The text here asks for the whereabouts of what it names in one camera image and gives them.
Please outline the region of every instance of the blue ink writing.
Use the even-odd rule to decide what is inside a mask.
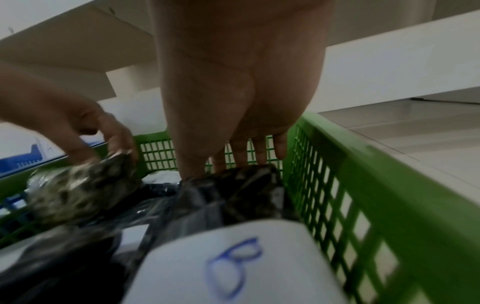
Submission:
[[[217,257],[206,262],[207,282],[211,285],[213,291],[221,300],[232,300],[242,290],[246,279],[244,263],[258,259],[263,253],[258,240],[258,237],[246,239],[238,244],[233,245]],[[251,252],[249,254],[241,254],[241,250],[239,249],[245,248],[250,249]],[[224,290],[220,282],[215,279],[213,267],[216,263],[221,261],[227,261],[231,263],[235,267],[236,273],[239,276],[238,283],[232,290]]]

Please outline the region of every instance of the handwritten blue number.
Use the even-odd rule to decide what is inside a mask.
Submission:
[[[254,252],[249,255],[239,255],[238,253],[235,254],[235,251],[237,249],[246,248],[246,247],[254,249]],[[257,258],[261,257],[261,255],[262,255],[262,248],[258,244],[258,238],[252,237],[238,244],[233,245],[232,247],[225,250],[217,257],[208,260],[206,262],[206,277],[207,277],[207,281],[210,283],[210,285],[212,286],[217,296],[222,300],[231,300],[235,298],[235,296],[242,290],[243,286],[245,285],[246,274],[245,274],[244,263],[256,260]],[[215,265],[215,263],[221,260],[231,262],[235,266],[240,276],[240,280],[238,280],[238,284],[235,286],[235,288],[232,291],[222,290],[222,287],[216,281],[215,276],[213,274],[213,266]]]

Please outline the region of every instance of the person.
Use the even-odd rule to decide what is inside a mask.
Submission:
[[[305,111],[322,70],[333,0],[147,0],[160,88],[182,178],[212,159],[226,167],[287,154],[287,131]],[[38,131],[72,159],[95,153],[80,134],[101,131],[109,150],[132,149],[129,130],[95,102],[0,66],[0,119]]]

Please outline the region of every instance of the white tile floor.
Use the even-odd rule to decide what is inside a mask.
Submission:
[[[402,100],[322,115],[480,205],[480,105]]]

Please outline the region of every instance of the green basket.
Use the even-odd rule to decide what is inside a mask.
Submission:
[[[135,139],[141,176],[177,169],[167,132]],[[267,149],[352,303],[479,302],[480,210],[472,202],[317,114],[304,114],[290,130],[284,162],[275,158],[271,139]],[[254,163],[251,144],[248,150]],[[225,159],[234,165],[229,147]],[[65,165],[63,159],[41,167]],[[33,170],[0,180],[0,197],[22,192]],[[0,218],[0,226],[21,222],[23,212]],[[24,221],[0,245],[41,230]]]

